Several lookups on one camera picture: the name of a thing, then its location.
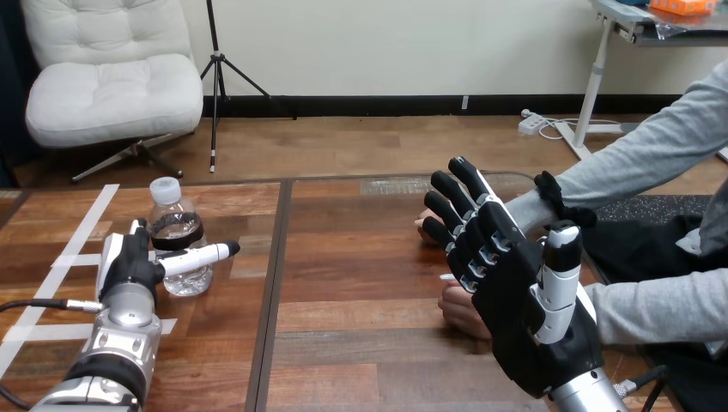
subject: black tripod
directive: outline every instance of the black tripod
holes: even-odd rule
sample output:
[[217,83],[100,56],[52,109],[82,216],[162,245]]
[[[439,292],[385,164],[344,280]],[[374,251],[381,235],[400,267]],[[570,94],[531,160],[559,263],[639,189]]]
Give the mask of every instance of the black tripod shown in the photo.
[[225,82],[222,80],[222,64],[227,64],[227,66],[230,69],[233,69],[235,73],[239,74],[242,78],[246,79],[246,82],[249,82],[255,89],[258,90],[263,96],[268,98],[268,101],[273,103],[273,105],[281,112],[286,113],[286,117],[292,118],[293,120],[296,120],[297,117],[291,113],[289,109],[282,106],[277,100],[273,99],[273,96],[266,93],[265,90],[263,90],[259,85],[255,84],[253,80],[251,80],[250,77],[246,76],[245,73],[240,71],[237,67],[235,67],[234,64],[230,63],[230,61],[225,57],[224,54],[220,53],[220,48],[217,45],[217,29],[215,29],[215,14],[212,11],[212,0],[207,0],[207,16],[209,18],[209,30],[212,33],[212,49],[215,51],[213,55],[209,57],[209,63],[207,63],[207,67],[205,67],[205,70],[203,70],[201,78],[204,79],[205,75],[207,75],[207,72],[212,68],[212,66],[215,66],[215,83],[214,83],[214,96],[213,96],[213,104],[212,104],[212,143],[210,144],[210,156],[209,156],[209,172],[214,173],[215,172],[215,146],[217,145],[216,142],[216,135],[217,135],[217,125],[220,123],[220,118],[217,117],[217,100],[219,97],[222,98],[222,102],[226,102],[230,100],[230,97],[225,94]]

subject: wooden table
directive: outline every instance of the wooden table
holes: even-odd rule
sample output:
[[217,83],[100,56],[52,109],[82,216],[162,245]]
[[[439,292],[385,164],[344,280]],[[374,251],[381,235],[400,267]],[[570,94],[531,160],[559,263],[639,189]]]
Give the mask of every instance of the wooden table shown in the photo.
[[[505,201],[532,187],[512,173],[488,181]],[[186,186],[208,241],[238,239],[242,251],[215,266],[207,293],[160,293],[160,318],[177,320],[162,337],[145,410],[548,410],[505,376],[486,342],[444,324],[436,305],[444,254],[423,248],[414,227],[427,190],[422,176]],[[9,218],[0,230],[0,302],[36,294],[100,191],[16,195],[0,199]],[[125,233],[150,207],[148,189],[118,189],[80,253],[100,253],[109,233]],[[67,274],[54,296],[91,299],[96,267],[59,265]],[[582,279],[594,282],[588,270]],[[14,311],[0,315],[4,336],[20,317]],[[82,345],[73,325],[91,322],[45,311],[0,382],[36,402]],[[605,353],[613,381],[646,370],[637,354]],[[647,392],[628,406],[639,410]],[[5,410],[15,409],[0,400]],[[672,407],[661,397],[654,410]]]

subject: person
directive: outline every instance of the person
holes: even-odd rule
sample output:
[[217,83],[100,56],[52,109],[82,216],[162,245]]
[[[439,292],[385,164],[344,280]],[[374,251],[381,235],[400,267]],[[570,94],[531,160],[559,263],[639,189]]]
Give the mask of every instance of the person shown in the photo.
[[[556,181],[566,206],[596,209],[664,184],[726,145],[728,61],[690,85],[673,105],[577,163]],[[558,220],[536,191],[506,206],[524,233]],[[434,214],[426,210],[416,223],[421,225],[427,215]],[[612,281],[585,288],[597,311],[603,344],[728,339],[728,179],[701,218],[678,216],[664,225],[599,222],[584,229],[584,241],[587,252]],[[456,282],[445,286],[439,306],[449,324],[472,336],[489,338],[470,295]],[[675,353],[670,351],[668,363],[676,362]],[[683,355],[690,359],[697,356],[680,352]],[[702,375],[696,371],[705,370],[692,366],[687,380],[699,379]],[[728,383],[728,368],[719,368],[716,373]],[[725,386],[716,391],[725,392]],[[714,395],[725,400],[725,394]],[[690,410],[710,410],[706,407],[710,399],[692,399],[698,403]]]

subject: gray long-sleeve shirt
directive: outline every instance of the gray long-sleeve shirt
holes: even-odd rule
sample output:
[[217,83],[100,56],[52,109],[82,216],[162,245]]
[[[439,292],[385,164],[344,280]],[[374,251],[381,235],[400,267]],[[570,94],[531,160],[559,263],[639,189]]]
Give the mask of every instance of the gray long-sleeve shirt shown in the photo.
[[[597,208],[668,182],[728,145],[728,61],[672,106],[556,179],[567,206]],[[508,203],[525,232],[556,220],[534,191]],[[707,254],[728,245],[728,180],[699,230],[677,242]],[[602,343],[728,339],[728,268],[586,288]]]

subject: robotic hand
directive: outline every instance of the robotic hand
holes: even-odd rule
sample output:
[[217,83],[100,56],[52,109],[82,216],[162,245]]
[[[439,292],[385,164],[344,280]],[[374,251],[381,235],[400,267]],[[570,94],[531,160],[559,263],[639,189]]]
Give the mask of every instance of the robotic hand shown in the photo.
[[64,309],[97,313],[94,331],[64,381],[51,389],[32,412],[138,412],[142,410],[161,338],[155,315],[155,287],[178,275],[233,256],[228,241],[184,249],[149,261],[149,235],[143,219],[130,234],[106,238],[97,275],[98,302],[69,300]]
[[493,339],[508,378],[564,412],[627,411],[601,366],[596,314],[579,284],[581,234],[570,221],[543,242],[526,240],[503,202],[466,159],[432,176],[425,205],[439,216],[422,228],[447,253],[460,285]]

